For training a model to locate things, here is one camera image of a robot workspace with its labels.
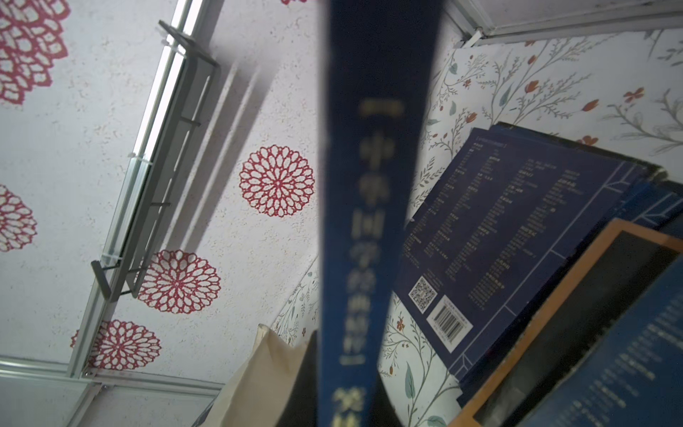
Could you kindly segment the cream canvas tote bag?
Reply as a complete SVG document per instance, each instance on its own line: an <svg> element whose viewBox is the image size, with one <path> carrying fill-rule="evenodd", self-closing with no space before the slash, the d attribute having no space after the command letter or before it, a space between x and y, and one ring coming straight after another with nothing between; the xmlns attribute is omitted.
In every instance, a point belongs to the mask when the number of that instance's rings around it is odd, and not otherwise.
<svg viewBox="0 0 683 427"><path fill-rule="evenodd" d="M292 346L260 325L247 361L227 382L197 426L274 426L284 412L307 343Z"/></svg>

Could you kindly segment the black orange spine book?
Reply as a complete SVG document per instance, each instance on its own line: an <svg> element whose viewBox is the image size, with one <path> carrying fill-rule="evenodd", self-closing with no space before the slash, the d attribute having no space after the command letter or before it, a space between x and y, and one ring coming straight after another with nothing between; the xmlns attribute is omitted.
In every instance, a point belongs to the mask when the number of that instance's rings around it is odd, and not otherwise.
<svg viewBox="0 0 683 427"><path fill-rule="evenodd" d="M681 254L680 238L610 222L451 424L520 426Z"/></svg>

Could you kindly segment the blue book with barcode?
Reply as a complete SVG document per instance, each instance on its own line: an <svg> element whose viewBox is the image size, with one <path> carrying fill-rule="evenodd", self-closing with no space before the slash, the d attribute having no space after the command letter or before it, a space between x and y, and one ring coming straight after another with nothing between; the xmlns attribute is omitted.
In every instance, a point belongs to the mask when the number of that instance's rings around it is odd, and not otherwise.
<svg viewBox="0 0 683 427"><path fill-rule="evenodd" d="M645 228L660 231L667 224L674 222L682 215L682 185L674 181L660 181L659 183L645 184L641 190L637 190L617 209L615 219L633 222ZM605 219L596 225L588 233L574 253L564 261L560 268L553 273L546 284L536 293L529 302L522 302L515 295L508 307L514 309L517 316L512 324L505 330L485 356L468 372L466 377L459 381L462 395L457 398L460 406L465 406L470 401L487 379L496 371L496 368L504 361L508 353L523 335L531 318L539 310L548 296L560 284L565 275L571 270L585 250L591 245L603 231L609 220Z"/></svg>

